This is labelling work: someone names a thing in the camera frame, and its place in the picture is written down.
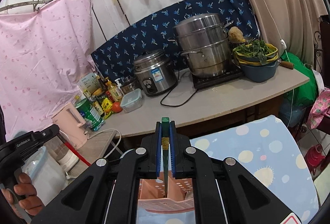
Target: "green bag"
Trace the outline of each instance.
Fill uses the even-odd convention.
[[[281,59],[283,61],[288,61],[288,57],[290,59],[290,62],[294,63],[294,69],[298,70],[310,79],[309,82],[294,89],[293,105],[305,107],[311,106],[314,104],[317,98],[317,84],[316,79],[314,77],[314,73],[313,71],[305,67],[297,56],[290,52],[288,52],[288,56],[284,52],[281,56]],[[292,92],[293,90],[284,94],[284,98],[288,99],[290,102],[292,101]]]

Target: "ironing board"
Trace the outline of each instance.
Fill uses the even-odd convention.
[[[317,213],[316,189],[305,160],[286,126],[275,116],[190,142],[212,158],[238,160],[295,212],[302,224],[307,224]],[[137,223],[192,224],[195,213],[155,214],[138,208]]]

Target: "pink curtain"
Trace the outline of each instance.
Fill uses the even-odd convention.
[[[90,0],[54,0],[38,12],[0,15],[0,104],[7,141],[41,130],[91,71]]]

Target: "tomato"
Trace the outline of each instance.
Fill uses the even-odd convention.
[[[114,102],[113,104],[112,104],[112,111],[113,112],[116,112],[116,113],[118,113],[118,112],[120,112],[120,111],[122,111],[123,109],[120,107],[120,102]]]

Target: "rice cooker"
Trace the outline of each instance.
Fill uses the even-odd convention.
[[[139,56],[133,62],[134,74],[147,96],[155,96],[172,89],[177,77],[172,61],[164,50],[154,50]]]

